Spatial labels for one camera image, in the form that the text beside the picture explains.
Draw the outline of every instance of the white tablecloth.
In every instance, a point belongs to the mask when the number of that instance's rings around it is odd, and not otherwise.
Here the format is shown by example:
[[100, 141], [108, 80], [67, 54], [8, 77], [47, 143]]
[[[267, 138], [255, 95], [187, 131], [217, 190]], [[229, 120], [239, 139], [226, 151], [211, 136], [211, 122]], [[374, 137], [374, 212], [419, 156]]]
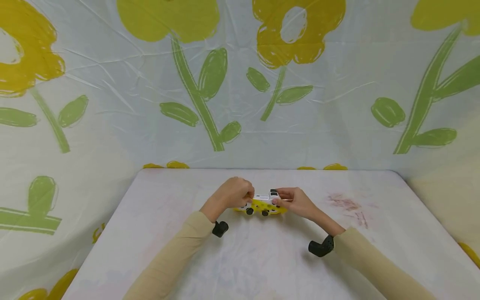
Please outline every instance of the white tablecloth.
[[[391, 171], [144, 169], [65, 294], [121, 299], [185, 218], [228, 177], [256, 192], [299, 186], [344, 227], [356, 227], [439, 299], [477, 299], [480, 272], [420, 199]], [[331, 253], [307, 250], [326, 233], [291, 213], [247, 216], [227, 210], [229, 230], [193, 258], [173, 299], [383, 299]]]

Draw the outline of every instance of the green leaf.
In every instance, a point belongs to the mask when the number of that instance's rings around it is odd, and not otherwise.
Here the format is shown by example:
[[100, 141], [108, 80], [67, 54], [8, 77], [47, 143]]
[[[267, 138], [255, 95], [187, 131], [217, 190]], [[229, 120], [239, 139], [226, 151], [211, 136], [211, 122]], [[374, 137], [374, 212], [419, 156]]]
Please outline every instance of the green leaf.
[[0, 124], [14, 127], [32, 127], [38, 122], [36, 115], [14, 108], [0, 108]]
[[160, 111], [167, 117], [178, 120], [188, 126], [195, 127], [197, 125], [197, 114], [183, 104], [177, 102], [160, 103]]
[[312, 85], [295, 86], [288, 88], [282, 93], [280, 93], [280, 95], [276, 99], [276, 102], [281, 105], [292, 104], [307, 96], [312, 91], [312, 89]]
[[456, 130], [452, 128], [437, 128], [417, 134], [412, 141], [415, 146], [445, 146], [456, 138]]
[[210, 51], [200, 70], [198, 89], [205, 101], [213, 98], [222, 86], [227, 74], [227, 50], [225, 48]]
[[480, 55], [448, 76], [434, 92], [435, 101], [461, 93], [480, 84]]
[[88, 105], [88, 97], [81, 95], [76, 98], [74, 101], [69, 102], [65, 107], [60, 111], [59, 114], [59, 124], [61, 127], [69, 127], [80, 121], [84, 116], [85, 110]]
[[268, 83], [265, 76], [254, 68], [248, 68], [247, 78], [250, 83], [260, 92], [268, 91], [270, 84]]
[[224, 143], [231, 143], [241, 132], [241, 125], [237, 121], [228, 123], [220, 132], [220, 138]]
[[385, 127], [394, 127], [405, 120], [405, 112], [393, 99], [380, 97], [372, 105], [372, 114]]
[[52, 177], [37, 176], [28, 188], [28, 213], [46, 217], [57, 197], [57, 184]]

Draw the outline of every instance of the red stain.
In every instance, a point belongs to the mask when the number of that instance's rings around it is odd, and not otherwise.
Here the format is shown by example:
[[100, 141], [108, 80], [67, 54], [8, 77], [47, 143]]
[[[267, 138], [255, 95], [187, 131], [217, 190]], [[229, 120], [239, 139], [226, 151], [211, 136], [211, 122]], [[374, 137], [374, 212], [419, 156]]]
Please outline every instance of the red stain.
[[360, 204], [342, 194], [332, 194], [328, 196], [328, 200], [332, 202], [332, 206], [343, 207], [346, 211], [357, 210], [361, 207]]
[[365, 228], [368, 229], [368, 222], [367, 219], [365, 219], [365, 215], [363, 214], [363, 212], [355, 213], [355, 215], [357, 216], [359, 226], [365, 226]]
[[[330, 196], [328, 196], [328, 201], [330, 201], [332, 206], [342, 207], [343, 210], [346, 212], [345, 214], [343, 214], [343, 216], [355, 219], [358, 226], [368, 229], [367, 218], [361, 210], [360, 204], [356, 203], [352, 199], [343, 196], [340, 193], [331, 194]], [[368, 204], [368, 206], [378, 208], [378, 206], [375, 204]]]

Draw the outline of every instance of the beige sleeve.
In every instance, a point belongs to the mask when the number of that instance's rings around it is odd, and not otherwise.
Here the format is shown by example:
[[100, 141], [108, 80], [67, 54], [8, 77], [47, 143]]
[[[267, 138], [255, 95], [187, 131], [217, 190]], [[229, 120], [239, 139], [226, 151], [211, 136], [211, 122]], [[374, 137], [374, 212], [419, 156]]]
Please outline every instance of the beige sleeve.
[[203, 213], [192, 213], [180, 231], [138, 276], [123, 300], [168, 299], [183, 269], [214, 227], [215, 224]]
[[335, 252], [362, 273], [388, 300], [424, 300], [435, 297], [385, 257], [355, 228], [334, 237]]

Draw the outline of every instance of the left hand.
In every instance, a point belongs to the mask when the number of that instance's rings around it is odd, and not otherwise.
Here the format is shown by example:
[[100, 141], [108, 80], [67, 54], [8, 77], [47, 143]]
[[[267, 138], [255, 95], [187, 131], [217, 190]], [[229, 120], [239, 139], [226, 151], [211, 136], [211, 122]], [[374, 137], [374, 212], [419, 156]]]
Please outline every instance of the left hand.
[[200, 209], [202, 213], [215, 223], [218, 217], [227, 209], [243, 207], [251, 203], [255, 189], [252, 183], [240, 177], [232, 177], [225, 181]]

